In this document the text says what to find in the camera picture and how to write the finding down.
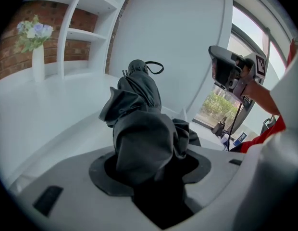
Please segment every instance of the vase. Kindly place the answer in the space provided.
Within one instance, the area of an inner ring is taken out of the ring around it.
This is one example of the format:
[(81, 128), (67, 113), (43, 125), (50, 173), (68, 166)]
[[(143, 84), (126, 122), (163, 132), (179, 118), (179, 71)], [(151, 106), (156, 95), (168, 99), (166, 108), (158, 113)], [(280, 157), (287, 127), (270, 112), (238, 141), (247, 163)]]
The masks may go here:
[(32, 69), (35, 82), (42, 82), (45, 76), (43, 45), (33, 50)]

